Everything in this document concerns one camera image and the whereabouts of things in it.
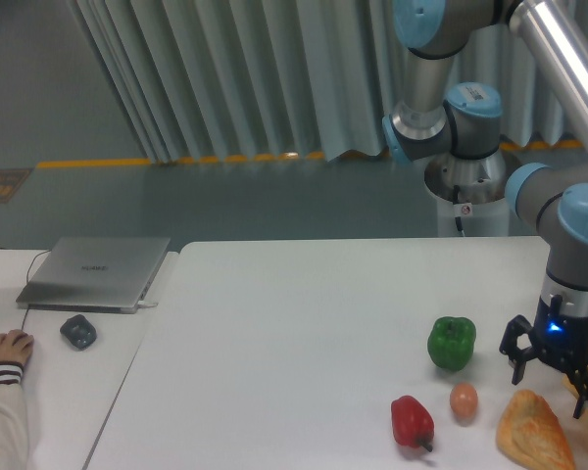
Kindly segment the person's hand on mouse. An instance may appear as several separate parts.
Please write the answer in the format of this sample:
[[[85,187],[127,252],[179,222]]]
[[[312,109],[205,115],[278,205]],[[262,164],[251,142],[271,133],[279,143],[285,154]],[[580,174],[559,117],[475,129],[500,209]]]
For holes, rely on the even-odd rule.
[[[0,333],[0,363],[9,362],[25,367],[32,356],[34,337],[23,330]]]

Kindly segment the white striped sleeve forearm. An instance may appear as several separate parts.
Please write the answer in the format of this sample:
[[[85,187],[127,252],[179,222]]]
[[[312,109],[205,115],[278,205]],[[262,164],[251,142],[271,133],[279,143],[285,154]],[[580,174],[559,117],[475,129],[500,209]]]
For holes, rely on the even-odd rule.
[[[0,469],[26,469],[28,427],[24,390],[24,367],[0,361]]]

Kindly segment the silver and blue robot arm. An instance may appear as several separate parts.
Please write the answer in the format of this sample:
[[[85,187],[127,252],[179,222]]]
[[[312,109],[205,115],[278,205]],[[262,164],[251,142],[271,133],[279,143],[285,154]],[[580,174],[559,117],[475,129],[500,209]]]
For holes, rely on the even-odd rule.
[[[382,122],[394,159],[447,153],[476,161],[495,153],[500,104],[471,87],[444,89],[470,35],[494,24],[524,41],[588,152],[588,43],[565,2],[397,1],[393,16],[409,52],[403,99]],[[588,404],[588,162],[563,170],[523,165],[509,177],[505,197],[550,252],[535,318],[511,320],[500,350],[515,382],[533,359],[561,371],[578,394],[581,415]]]

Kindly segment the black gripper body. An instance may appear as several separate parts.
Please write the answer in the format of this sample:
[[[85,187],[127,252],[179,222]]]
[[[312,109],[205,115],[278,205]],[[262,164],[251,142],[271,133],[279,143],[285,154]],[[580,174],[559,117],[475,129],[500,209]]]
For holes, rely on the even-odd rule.
[[[531,330],[531,346],[540,361],[562,373],[585,369],[588,316],[568,316],[564,314],[562,302],[556,301],[556,308],[552,308],[540,300]]]

